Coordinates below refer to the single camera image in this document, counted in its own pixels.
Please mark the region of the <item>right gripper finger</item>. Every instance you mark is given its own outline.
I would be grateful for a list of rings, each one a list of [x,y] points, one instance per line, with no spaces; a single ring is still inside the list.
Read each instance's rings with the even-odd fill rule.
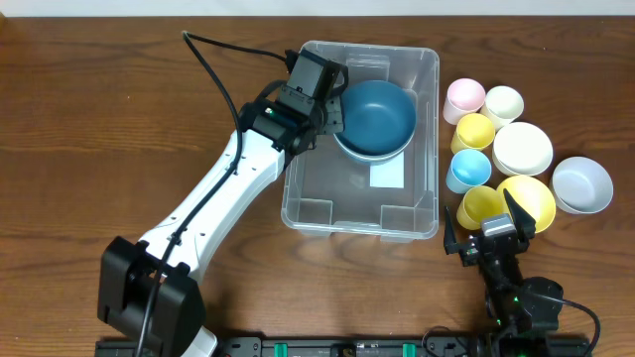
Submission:
[[[536,220],[513,198],[507,188],[503,189],[503,194],[517,233],[525,240],[533,239],[536,234]]]
[[[449,208],[444,208],[444,250],[447,255],[457,252],[457,242]]]

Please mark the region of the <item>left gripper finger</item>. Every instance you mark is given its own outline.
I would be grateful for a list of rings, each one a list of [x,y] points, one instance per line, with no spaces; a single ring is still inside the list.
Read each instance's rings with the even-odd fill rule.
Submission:
[[[332,90],[332,96],[333,97],[338,97],[340,96],[348,87],[348,67],[347,66],[343,66],[341,68],[340,74],[342,76],[342,83],[337,85],[333,90]]]
[[[330,98],[325,103],[324,133],[332,135],[344,130],[343,110],[341,97]]]

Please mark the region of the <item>yellow bowl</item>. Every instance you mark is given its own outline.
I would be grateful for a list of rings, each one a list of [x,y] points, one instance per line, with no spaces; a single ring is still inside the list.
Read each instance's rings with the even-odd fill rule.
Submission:
[[[533,177],[513,176],[496,188],[502,200],[505,200],[505,189],[535,219],[537,233],[547,230],[554,222],[557,213],[555,198],[544,183]]]

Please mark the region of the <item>light grey bowl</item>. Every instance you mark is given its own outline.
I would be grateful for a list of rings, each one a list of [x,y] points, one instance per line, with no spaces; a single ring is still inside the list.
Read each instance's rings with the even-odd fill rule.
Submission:
[[[570,157],[555,168],[550,189],[556,206],[570,214],[594,214],[604,210],[613,198],[608,171],[587,157]]]

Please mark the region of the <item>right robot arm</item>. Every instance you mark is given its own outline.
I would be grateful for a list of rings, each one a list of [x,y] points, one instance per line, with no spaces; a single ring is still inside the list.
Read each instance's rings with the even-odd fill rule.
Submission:
[[[476,266],[484,280],[490,316],[498,329],[467,339],[469,356],[551,356],[548,333],[559,328],[562,286],[522,276],[517,256],[528,250],[536,221],[503,191],[507,213],[485,219],[481,231],[456,241],[449,210],[444,211],[444,250],[465,267]]]

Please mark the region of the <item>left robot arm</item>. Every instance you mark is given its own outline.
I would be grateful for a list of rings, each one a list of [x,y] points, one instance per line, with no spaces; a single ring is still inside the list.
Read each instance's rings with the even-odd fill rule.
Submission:
[[[211,356],[199,284],[251,202],[317,136],[343,129],[337,78],[295,68],[251,102],[230,109],[236,126],[222,156],[185,200],[137,243],[116,237],[101,256],[97,316],[136,340],[133,355]]]

